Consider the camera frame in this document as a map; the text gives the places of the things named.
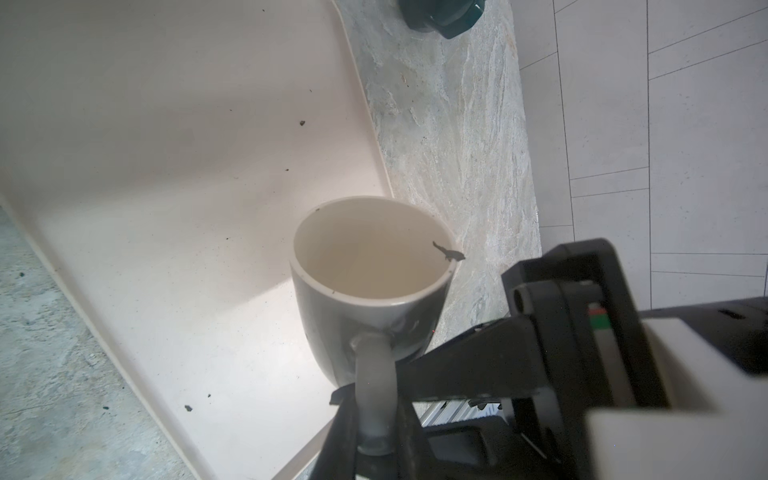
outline sink basin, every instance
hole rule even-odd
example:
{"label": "sink basin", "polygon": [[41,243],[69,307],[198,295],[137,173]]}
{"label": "sink basin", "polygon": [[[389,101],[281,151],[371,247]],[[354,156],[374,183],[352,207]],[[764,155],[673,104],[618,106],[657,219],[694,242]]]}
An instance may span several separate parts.
{"label": "sink basin", "polygon": [[287,252],[390,195],[331,0],[19,2],[0,193],[198,478],[270,478],[332,418]]}

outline grout line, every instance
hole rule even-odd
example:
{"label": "grout line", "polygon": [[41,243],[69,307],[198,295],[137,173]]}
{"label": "grout line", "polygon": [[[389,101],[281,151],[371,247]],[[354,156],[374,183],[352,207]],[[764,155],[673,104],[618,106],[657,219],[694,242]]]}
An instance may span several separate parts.
{"label": "grout line", "polygon": [[667,73],[661,74],[658,77],[649,78],[648,81],[656,80],[657,78],[663,77],[664,75],[669,75],[669,74],[672,74],[672,73],[674,73],[676,71],[685,70],[686,68],[690,68],[690,67],[694,67],[694,66],[699,65],[699,64],[703,64],[705,61],[714,60],[715,58],[722,57],[723,55],[728,55],[729,53],[734,53],[735,51],[743,50],[743,49],[749,48],[749,47],[754,47],[755,45],[759,45],[759,44],[761,44],[761,43],[763,43],[765,41],[768,41],[768,39],[767,40],[758,41],[757,43],[753,43],[752,45],[747,45],[746,47],[737,48],[736,50],[727,51],[727,52],[725,52],[725,53],[723,53],[721,55],[718,55],[716,57],[708,58],[707,60],[702,60],[702,61],[699,61],[697,63],[691,64],[691,65],[686,65],[686,66],[684,66],[682,68],[678,68],[677,70],[668,71]]}
{"label": "grout line", "polygon": [[571,198],[594,197],[595,195],[622,194],[624,192],[636,192],[638,190],[650,190],[650,188],[648,188],[648,187],[645,187],[645,188],[633,188],[632,190],[619,190],[618,192],[603,192],[602,194],[577,195],[577,196],[571,197]]}
{"label": "grout line", "polygon": [[601,175],[620,174],[621,172],[631,172],[632,170],[643,170],[644,168],[647,168],[647,167],[628,168],[627,170],[619,170],[619,171],[616,171],[616,172],[608,172],[606,174],[587,175],[586,177],[576,177],[576,178],[571,178],[570,180],[580,180],[582,178],[600,177]]}
{"label": "grout line", "polygon": [[[560,73],[560,45],[558,44],[558,19],[554,16],[554,0],[552,0],[552,17],[554,19],[554,48],[558,54],[558,83],[560,84],[560,110],[563,112],[563,143],[565,144],[565,167],[568,169],[568,178],[571,178],[571,163],[568,161],[568,136],[565,129],[565,99],[563,98],[563,76]],[[571,197],[571,181],[568,181],[568,198],[571,203],[571,225],[574,221],[574,203]],[[574,240],[576,240],[576,227],[574,227]]]}
{"label": "grout line", "polygon": [[[761,11],[765,10],[766,8],[768,8],[768,7],[762,7],[760,10],[755,10],[755,11],[754,11],[754,12],[752,12],[752,13],[748,13],[748,14],[746,14],[746,15],[741,15],[739,18],[734,18],[733,20],[729,20],[728,22],[725,22],[725,23],[721,23],[721,24],[720,24],[720,25],[718,25],[717,27],[712,27],[712,28],[708,28],[707,30],[704,30],[704,31],[700,31],[699,33],[697,33],[697,34],[695,34],[695,35],[691,35],[690,37],[686,37],[686,38],[683,38],[682,40],[678,40],[678,41],[676,41],[676,42],[674,42],[674,43],[670,43],[669,45],[667,45],[667,47],[671,47],[672,45],[677,45],[678,43],[680,43],[680,42],[682,42],[682,41],[686,41],[686,40],[689,40],[689,39],[691,39],[691,38],[693,38],[693,37],[697,37],[698,35],[701,35],[701,34],[703,34],[703,33],[707,33],[708,31],[714,30],[715,28],[720,28],[720,27],[722,27],[723,25],[728,25],[729,23],[731,23],[731,22],[735,22],[736,20],[741,20],[741,19],[742,19],[742,18],[744,18],[744,17],[748,17],[748,16],[750,16],[750,15],[754,15],[754,14],[756,14],[757,12],[761,12]],[[656,50],[654,50],[654,51],[649,51],[649,52],[648,52],[648,54],[650,55],[650,54],[652,54],[652,53],[656,53],[657,51],[659,51],[659,50],[664,50],[665,48],[666,48],[666,47],[657,48],[657,49],[656,49]]]}
{"label": "grout line", "polygon": [[[648,14],[648,2],[649,0],[645,0],[645,51],[650,50],[650,26],[648,24],[650,16]],[[645,55],[645,78],[648,78],[650,75],[648,73],[649,71],[650,53]],[[650,251],[652,250],[651,244],[653,243],[653,237],[650,235],[650,80],[645,84],[645,93],[647,94],[646,107],[648,109],[648,269],[653,271],[653,257],[650,254]],[[652,277],[653,275],[648,276],[648,299],[650,307],[654,308],[654,279]]]}
{"label": "grout line", "polygon": [[713,253],[713,252],[650,252],[652,255],[763,255],[768,256],[768,253]]}
{"label": "grout line", "polygon": [[557,51],[557,50],[553,51],[552,53],[550,53],[550,54],[549,54],[549,55],[547,55],[546,57],[542,57],[542,58],[539,58],[537,61],[535,61],[535,62],[533,62],[533,63],[529,63],[528,65],[524,66],[523,68],[528,68],[528,67],[530,67],[531,65],[533,65],[534,63],[538,63],[538,62],[540,62],[540,61],[544,60],[545,58],[550,58],[552,55],[554,55],[554,54],[556,54],[556,53],[558,53],[558,51]]}
{"label": "grout line", "polygon": [[561,8],[560,10],[555,10],[555,12],[554,12],[554,13],[562,12],[563,10],[565,10],[565,9],[566,9],[566,8],[568,8],[568,7],[570,7],[571,5],[573,5],[573,4],[574,4],[574,3],[576,3],[576,2],[578,2],[578,0],[574,0],[574,1],[572,1],[571,3],[569,3],[568,5],[566,5],[565,7]]}
{"label": "grout line", "polygon": [[651,270],[653,273],[679,273],[680,275],[719,275],[719,276],[751,276],[752,278],[763,278],[762,275],[736,275],[734,273],[701,273],[701,272],[669,272],[666,270]]}

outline mug rim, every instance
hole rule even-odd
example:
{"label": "mug rim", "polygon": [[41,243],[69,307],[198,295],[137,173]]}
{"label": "mug rim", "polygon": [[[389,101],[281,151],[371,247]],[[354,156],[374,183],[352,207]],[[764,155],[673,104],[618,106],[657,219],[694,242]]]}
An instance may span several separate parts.
{"label": "mug rim", "polygon": [[456,267],[458,266],[458,262],[455,259],[450,259],[448,268],[445,269],[445,272],[433,283],[430,283],[427,287],[422,288],[418,292],[410,293],[408,295],[403,296],[394,296],[391,298],[364,298],[361,296],[354,296],[354,295],[348,295],[346,293],[336,292],[335,290],[330,289],[329,287],[323,285],[322,283],[318,282],[314,278],[312,278],[311,275],[309,275],[306,270],[301,266],[299,263],[299,259],[296,258],[296,233],[299,231],[299,228],[303,225],[303,223],[311,217],[315,212],[317,212],[320,208],[327,207],[332,204],[338,204],[344,201],[349,200],[360,200],[360,199],[376,199],[376,200],[384,200],[388,202],[393,202],[395,204],[401,204],[406,205],[407,207],[414,208],[421,213],[425,214],[426,216],[432,218],[440,227],[447,237],[450,239],[450,245],[449,249],[454,249],[454,240],[453,240],[453,232],[451,232],[451,229],[448,228],[448,225],[445,224],[444,221],[437,218],[437,216],[429,213],[426,209],[421,208],[417,205],[409,204],[407,202],[404,202],[402,200],[397,200],[392,197],[379,197],[376,195],[356,195],[354,197],[342,197],[342,198],[336,198],[335,200],[327,201],[323,204],[320,204],[316,207],[314,207],[312,210],[309,211],[304,217],[302,217],[301,221],[296,226],[296,229],[293,231],[293,237],[291,238],[291,248],[290,248],[290,258],[289,263],[291,268],[294,272],[296,272],[299,277],[306,282],[308,285],[310,285],[314,290],[322,293],[323,295],[334,299],[336,301],[348,303],[350,305],[355,306],[395,306],[395,305],[402,305],[405,303],[411,303],[415,302],[416,300],[420,300],[423,298],[426,298],[427,296],[431,295],[432,293],[439,290],[441,287],[443,287],[453,276],[453,274],[456,271]]}

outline mug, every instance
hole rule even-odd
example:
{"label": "mug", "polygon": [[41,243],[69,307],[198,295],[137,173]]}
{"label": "mug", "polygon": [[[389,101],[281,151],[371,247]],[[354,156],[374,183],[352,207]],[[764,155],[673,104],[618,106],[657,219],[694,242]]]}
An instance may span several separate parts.
{"label": "mug", "polygon": [[386,197],[349,197],[313,209],[290,257],[296,301],[319,367],[336,386],[355,382],[358,450],[392,451],[395,362],[424,353],[457,261],[448,227]]}

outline white tile wall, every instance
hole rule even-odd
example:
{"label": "white tile wall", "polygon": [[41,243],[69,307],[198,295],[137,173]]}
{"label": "white tile wall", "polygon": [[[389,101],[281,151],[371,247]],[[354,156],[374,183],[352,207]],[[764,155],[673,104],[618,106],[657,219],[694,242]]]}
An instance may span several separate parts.
{"label": "white tile wall", "polygon": [[765,7],[768,0],[648,0],[649,51]]}
{"label": "white tile wall", "polygon": [[576,3],[576,0],[554,0],[554,11],[559,12],[563,8]]}
{"label": "white tile wall", "polygon": [[619,255],[635,306],[649,309],[648,190],[577,197],[573,207],[576,240],[608,239]]}
{"label": "white tile wall", "polygon": [[640,190],[641,188],[648,188],[648,167],[571,180],[572,197]]}
{"label": "white tile wall", "polygon": [[768,8],[651,53],[648,77],[655,78],[765,40]]}
{"label": "white tile wall", "polygon": [[520,68],[555,53],[552,0],[510,0],[510,4]]}
{"label": "white tile wall", "polygon": [[520,70],[520,79],[531,105],[525,112],[525,122],[538,222],[542,227],[572,225],[557,54]]}
{"label": "white tile wall", "polygon": [[768,255],[725,253],[652,253],[650,269],[655,272],[709,273],[763,278]]}
{"label": "white tile wall", "polygon": [[654,308],[695,305],[764,295],[765,279],[754,276],[653,272]]}
{"label": "white tile wall", "polygon": [[651,249],[768,253],[768,42],[650,81]]}
{"label": "white tile wall", "polygon": [[608,238],[640,308],[765,295],[768,0],[511,3],[543,251]]}
{"label": "white tile wall", "polygon": [[574,241],[573,225],[565,227],[541,227],[541,252],[547,253],[561,243]]}
{"label": "white tile wall", "polygon": [[579,0],[555,21],[571,178],[647,167],[645,3]]}

